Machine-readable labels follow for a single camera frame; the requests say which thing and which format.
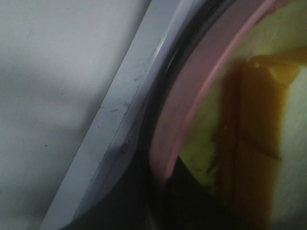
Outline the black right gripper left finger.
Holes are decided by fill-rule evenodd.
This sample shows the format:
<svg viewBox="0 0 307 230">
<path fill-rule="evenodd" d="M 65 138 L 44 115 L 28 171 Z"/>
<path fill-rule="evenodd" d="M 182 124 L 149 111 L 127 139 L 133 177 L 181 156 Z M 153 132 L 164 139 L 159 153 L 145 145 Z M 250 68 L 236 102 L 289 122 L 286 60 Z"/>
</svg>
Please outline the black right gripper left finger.
<svg viewBox="0 0 307 230">
<path fill-rule="evenodd" d="M 136 153 L 124 175 L 93 208 L 64 230 L 146 229 L 148 157 Z"/>
</svg>

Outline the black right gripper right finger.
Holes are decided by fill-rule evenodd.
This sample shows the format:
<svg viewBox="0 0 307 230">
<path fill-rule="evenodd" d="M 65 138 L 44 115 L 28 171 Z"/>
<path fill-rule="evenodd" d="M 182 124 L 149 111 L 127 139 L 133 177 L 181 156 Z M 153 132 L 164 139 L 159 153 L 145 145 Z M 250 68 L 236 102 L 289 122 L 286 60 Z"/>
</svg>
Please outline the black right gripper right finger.
<svg viewBox="0 0 307 230">
<path fill-rule="evenodd" d="M 207 192 L 178 158 L 155 158 L 155 221 L 160 230 L 254 230 Z"/>
</svg>

